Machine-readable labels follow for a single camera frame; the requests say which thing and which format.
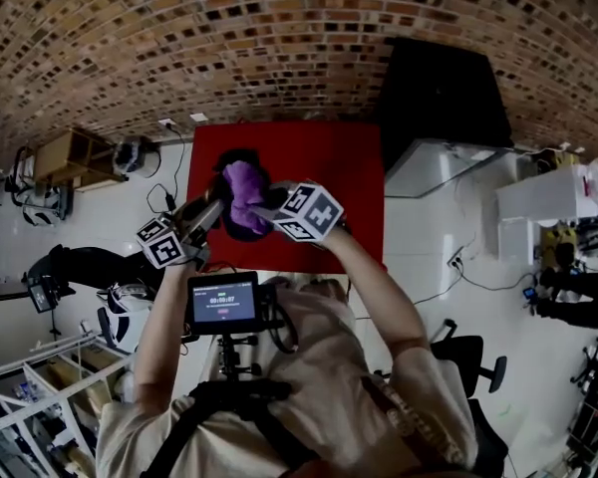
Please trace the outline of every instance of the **purple plush toy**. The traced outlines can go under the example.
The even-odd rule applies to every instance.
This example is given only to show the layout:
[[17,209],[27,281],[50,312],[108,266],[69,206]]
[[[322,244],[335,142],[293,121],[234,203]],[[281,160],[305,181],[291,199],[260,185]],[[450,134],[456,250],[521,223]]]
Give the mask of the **purple plush toy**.
[[255,234],[264,235],[269,232],[270,224],[250,211],[252,205],[264,201],[263,191],[267,187],[257,168],[246,161],[235,161],[227,165],[222,174],[233,196],[230,219]]

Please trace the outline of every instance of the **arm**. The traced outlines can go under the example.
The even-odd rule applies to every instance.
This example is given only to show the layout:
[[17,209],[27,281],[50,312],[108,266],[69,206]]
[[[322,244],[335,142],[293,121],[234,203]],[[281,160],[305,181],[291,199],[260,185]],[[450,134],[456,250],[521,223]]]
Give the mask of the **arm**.
[[410,298],[354,237],[335,227],[322,244],[343,265],[394,358],[412,347],[430,348],[423,321]]
[[172,396],[186,310],[187,271],[186,266],[166,268],[140,339],[135,402],[151,414],[165,412]]

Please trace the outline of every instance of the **red table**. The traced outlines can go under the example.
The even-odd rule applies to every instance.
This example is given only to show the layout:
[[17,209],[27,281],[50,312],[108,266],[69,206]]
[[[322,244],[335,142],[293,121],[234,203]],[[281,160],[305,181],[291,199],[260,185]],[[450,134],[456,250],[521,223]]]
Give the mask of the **red table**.
[[[343,205],[353,235],[379,262],[383,257],[384,170],[379,128],[352,122],[266,122],[207,125],[195,132],[188,199],[199,196],[221,154],[252,148],[272,182],[313,180]],[[273,232],[255,243],[234,241],[222,229],[208,236],[210,262],[237,268],[341,273],[334,256]]]

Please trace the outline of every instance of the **floor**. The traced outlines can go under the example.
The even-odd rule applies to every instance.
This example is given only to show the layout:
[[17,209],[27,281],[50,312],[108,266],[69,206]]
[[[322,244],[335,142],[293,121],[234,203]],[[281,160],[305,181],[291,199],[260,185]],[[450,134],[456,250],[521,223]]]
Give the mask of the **floor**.
[[[190,150],[188,145],[177,177],[179,203],[185,196]],[[124,185],[78,194],[74,214],[55,228],[28,227],[8,207],[0,208],[0,278],[17,277],[57,243],[100,246],[122,254],[137,251],[134,234],[152,218],[147,193],[156,182],[174,188],[172,173],[180,153],[181,145],[165,147],[163,167],[152,179],[133,178]],[[386,200],[384,261],[413,301],[434,296],[451,285],[455,273],[447,261],[459,246],[465,247],[465,275],[486,286],[513,285],[529,271],[500,263],[495,257],[493,189],[514,178],[515,159],[510,155],[424,199]],[[155,207],[163,203],[159,190],[151,202]],[[64,336],[76,333],[81,320],[98,327],[99,305],[93,291],[79,286],[76,290],[77,295],[65,298],[56,314]],[[364,319],[367,313],[354,290],[351,306],[359,319],[356,332],[370,370],[389,368],[387,349],[372,322]],[[594,333],[532,318],[523,309],[521,287],[490,292],[460,281],[445,295],[419,304],[419,309],[431,336],[446,318],[458,323],[458,335],[483,336],[484,366],[493,366],[499,356],[508,357],[501,390],[489,394],[482,380],[477,396],[492,427],[510,446],[518,475],[526,476],[553,460],[562,449],[566,427],[580,401],[569,377],[579,370],[581,350],[593,341]],[[181,359],[178,393],[186,393],[194,385],[208,343],[204,338],[190,345],[188,355]],[[513,476],[511,468],[506,476]]]

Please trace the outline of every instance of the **black stand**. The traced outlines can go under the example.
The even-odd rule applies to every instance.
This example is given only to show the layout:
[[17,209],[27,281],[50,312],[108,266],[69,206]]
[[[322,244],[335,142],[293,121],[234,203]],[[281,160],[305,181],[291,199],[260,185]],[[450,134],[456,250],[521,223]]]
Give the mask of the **black stand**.
[[219,411],[235,412],[244,421],[252,421],[290,470],[319,459],[316,452],[307,448],[268,411],[270,402],[288,398],[292,392],[289,383],[267,378],[239,380],[242,373],[261,375],[261,366],[257,363],[240,366],[239,353],[234,346],[256,346],[258,343],[256,336],[221,337],[221,373],[226,380],[203,382],[190,393],[195,399],[194,406],[181,415],[149,469],[142,473],[143,478],[168,476],[197,426]]

